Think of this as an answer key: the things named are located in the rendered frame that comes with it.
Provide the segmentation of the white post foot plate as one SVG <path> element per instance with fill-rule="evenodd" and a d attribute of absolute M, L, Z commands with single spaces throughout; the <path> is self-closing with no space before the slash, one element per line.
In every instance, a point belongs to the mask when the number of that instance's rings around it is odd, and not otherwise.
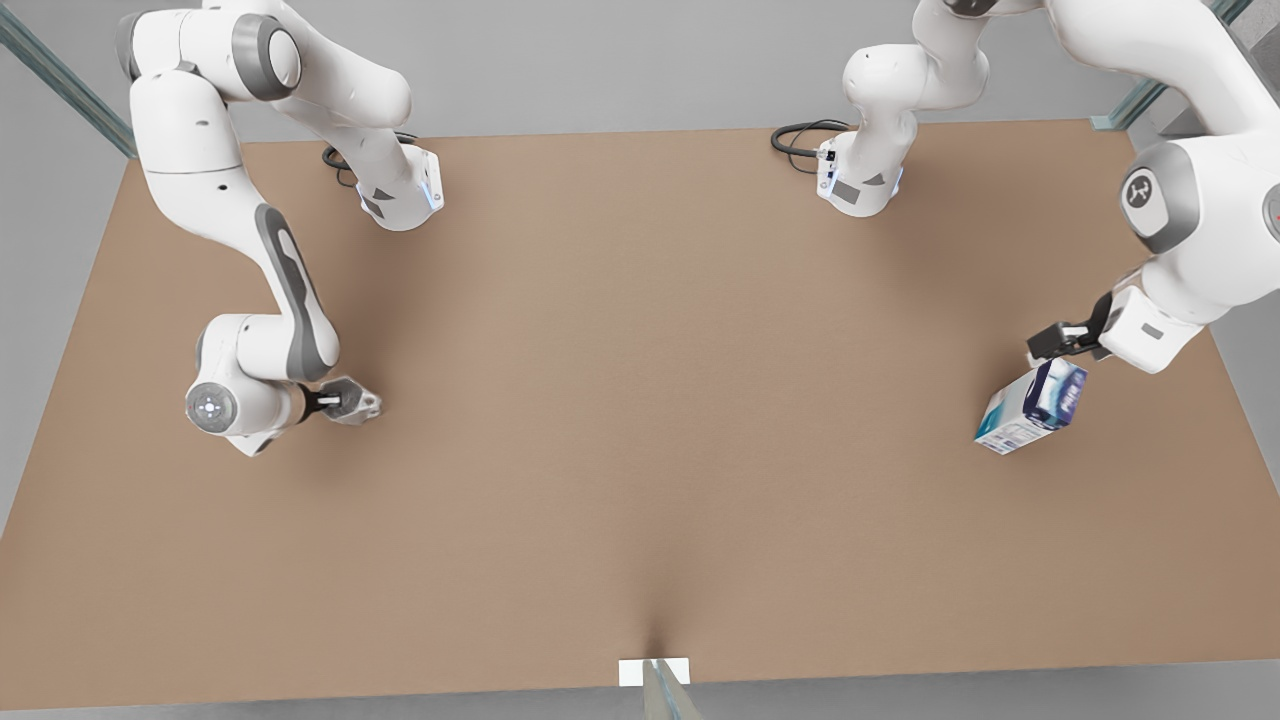
<path fill-rule="evenodd" d="M 655 666 L 663 662 L 675 674 L 676 680 L 682 685 L 691 684 L 690 660 L 687 657 L 673 659 L 623 659 L 618 661 L 618 685 L 643 685 L 644 667 Z"/>

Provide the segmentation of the silver frame post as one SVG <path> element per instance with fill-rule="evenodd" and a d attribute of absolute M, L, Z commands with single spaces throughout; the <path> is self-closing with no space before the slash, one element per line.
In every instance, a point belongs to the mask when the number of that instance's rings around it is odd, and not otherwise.
<path fill-rule="evenodd" d="M 687 659 L 644 659 L 640 669 L 644 720 L 707 720 L 686 691 Z"/>
<path fill-rule="evenodd" d="M 132 128 L 3 3 L 0 45 L 125 158 L 137 158 Z"/>
<path fill-rule="evenodd" d="M 1204 0 L 1224 26 L 1230 26 L 1254 0 Z M 1091 117 L 1091 127 L 1098 132 L 1129 131 L 1167 88 L 1155 79 L 1142 79 L 1106 115 Z"/>

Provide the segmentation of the white and blue milk carton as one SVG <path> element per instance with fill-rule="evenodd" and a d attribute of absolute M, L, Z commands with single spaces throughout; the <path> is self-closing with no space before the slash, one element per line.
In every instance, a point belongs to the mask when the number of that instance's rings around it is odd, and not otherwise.
<path fill-rule="evenodd" d="M 1032 368 L 991 396 L 974 442 L 1005 455 L 1068 427 L 1087 378 L 1062 357 Z"/>

